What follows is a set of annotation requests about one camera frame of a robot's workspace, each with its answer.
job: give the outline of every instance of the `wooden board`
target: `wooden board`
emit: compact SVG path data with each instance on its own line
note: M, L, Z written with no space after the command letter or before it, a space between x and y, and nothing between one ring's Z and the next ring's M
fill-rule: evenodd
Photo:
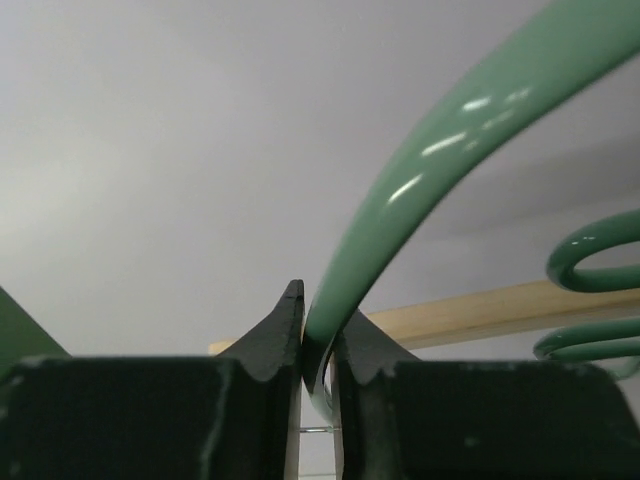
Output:
M368 314L408 349L640 315L640 289L575 293L541 281ZM214 343L220 353L233 340Z

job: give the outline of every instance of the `coil spring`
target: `coil spring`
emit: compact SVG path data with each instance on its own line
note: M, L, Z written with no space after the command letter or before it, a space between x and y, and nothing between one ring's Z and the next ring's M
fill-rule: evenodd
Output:
M613 215L591 223L564 239L547 262L547 275L556 285L585 293L640 288L640 264L601 269L576 269L587 257L640 240L640 210ZM556 330L534 347L540 360L585 362L629 358L607 371L624 380L640 371L640 317L588 323Z

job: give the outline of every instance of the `white ceiling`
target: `white ceiling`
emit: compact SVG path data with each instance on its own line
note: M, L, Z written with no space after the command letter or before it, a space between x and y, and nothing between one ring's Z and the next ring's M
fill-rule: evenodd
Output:
M0 283L76 354L204 353L292 278L310 301L404 135L545 3L2 2ZM635 61L488 160L365 310L541 279L563 236L637 207L639 81Z

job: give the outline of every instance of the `glossy green paint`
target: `glossy green paint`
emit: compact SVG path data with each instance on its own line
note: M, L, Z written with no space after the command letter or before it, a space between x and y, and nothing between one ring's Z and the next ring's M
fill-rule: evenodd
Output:
M327 420L334 338L425 217L493 151L638 50L640 2L555 1L419 122L353 218L309 311L303 376Z
M533 349L540 360L591 362L632 357L617 368L608 368L616 380L624 380L640 370L640 319L629 318L566 327L550 333Z
M594 253L637 241L640 241L640 210L591 223L572 233L554 250L547 263L547 275L557 285L576 292L640 288L640 265L595 270L575 268Z
M23 357L68 353L0 288L0 377Z
M577 292L612 292L640 288L640 265L602 269L576 269L591 255L640 241L640 210L613 215L591 223L565 238L547 263L549 279ZM577 325L557 330L534 347L541 360L584 362L631 357L617 368L609 368L616 380L640 371L640 318Z

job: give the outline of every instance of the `green metal rod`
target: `green metal rod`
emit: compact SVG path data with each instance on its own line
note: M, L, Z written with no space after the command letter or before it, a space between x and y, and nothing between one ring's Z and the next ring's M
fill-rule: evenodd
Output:
M473 168L640 50L640 2L552 2L424 117L377 178L313 299L302 372L332 421L324 372L336 335L427 215Z

